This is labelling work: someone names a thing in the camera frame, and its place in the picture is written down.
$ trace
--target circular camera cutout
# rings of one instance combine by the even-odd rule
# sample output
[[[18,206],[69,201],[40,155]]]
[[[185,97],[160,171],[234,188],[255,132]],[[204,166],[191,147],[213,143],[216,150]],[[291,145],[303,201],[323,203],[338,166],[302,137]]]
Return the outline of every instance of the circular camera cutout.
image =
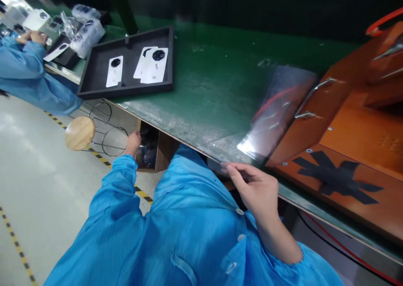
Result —
[[[145,50],[145,51],[143,52],[143,57],[144,57],[144,58],[146,57],[147,52],[150,51],[150,50],[151,50],[151,48],[148,48],[147,50]]]
[[[162,50],[157,50],[152,54],[152,59],[155,61],[161,61],[165,57],[165,52]]]
[[[116,68],[117,66],[119,66],[120,65],[120,59],[114,59],[114,60],[112,60],[112,62],[111,62],[111,64],[110,64],[112,67],[114,67],[114,68]]]

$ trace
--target green metal pole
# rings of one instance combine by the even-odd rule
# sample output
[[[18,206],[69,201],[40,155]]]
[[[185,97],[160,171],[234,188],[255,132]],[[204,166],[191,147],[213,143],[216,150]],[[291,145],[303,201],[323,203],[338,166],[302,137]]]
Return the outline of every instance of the green metal pole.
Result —
[[[136,34],[139,31],[139,29],[137,27],[136,21],[134,20],[134,16],[131,12],[129,2],[127,0],[112,0],[112,4],[118,11],[127,34],[129,35]]]

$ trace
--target worker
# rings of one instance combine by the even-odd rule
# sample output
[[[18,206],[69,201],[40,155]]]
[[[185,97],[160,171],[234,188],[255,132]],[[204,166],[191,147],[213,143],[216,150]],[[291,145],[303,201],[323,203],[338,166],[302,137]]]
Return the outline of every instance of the worker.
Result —
[[[25,100],[53,115],[70,115],[83,100],[78,86],[69,86],[46,73],[43,57],[47,35],[27,32],[0,41],[0,94]]]
[[[140,143],[139,133],[129,136],[45,286],[343,284],[294,240],[277,212],[277,180],[253,166],[224,165],[244,212],[200,156],[181,145],[143,217],[134,188]]]

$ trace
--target black tray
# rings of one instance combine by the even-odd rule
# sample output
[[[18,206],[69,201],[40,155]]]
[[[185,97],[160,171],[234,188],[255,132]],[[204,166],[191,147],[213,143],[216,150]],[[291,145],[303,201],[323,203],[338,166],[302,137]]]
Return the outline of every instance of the black tray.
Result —
[[[77,96],[84,100],[114,98],[173,90],[173,26],[125,37],[94,46],[85,63]],[[143,47],[158,46],[169,49],[164,81],[142,84],[133,74]],[[109,59],[123,55],[122,81],[107,88]]]

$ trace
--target sleeve cuff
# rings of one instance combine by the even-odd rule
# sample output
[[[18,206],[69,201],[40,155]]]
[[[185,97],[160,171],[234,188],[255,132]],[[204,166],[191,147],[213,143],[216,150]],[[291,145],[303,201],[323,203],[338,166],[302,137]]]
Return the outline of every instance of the sleeve cuff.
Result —
[[[4,37],[2,39],[2,44],[4,47],[18,48],[19,50],[22,49],[22,45],[19,44],[14,37]]]
[[[326,281],[332,281],[332,285],[343,285],[336,271],[324,258],[304,244],[300,242],[297,243],[302,251],[302,259],[295,264],[286,264],[280,261],[271,255],[267,249],[262,247],[269,261],[269,266],[282,279],[288,280],[294,277],[297,280],[304,281],[302,283],[303,285],[308,281],[323,281],[324,283],[320,285],[330,285],[330,283],[326,283]]]
[[[131,166],[135,170],[139,167],[132,155],[122,155],[117,157],[115,161],[113,161],[112,169],[121,168],[123,166]]]
[[[45,48],[37,42],[31,42],[31,41],[27,42],[27,44],[23,48],[23,51],[32,53],[41,59],[43,59],[46,55]]]

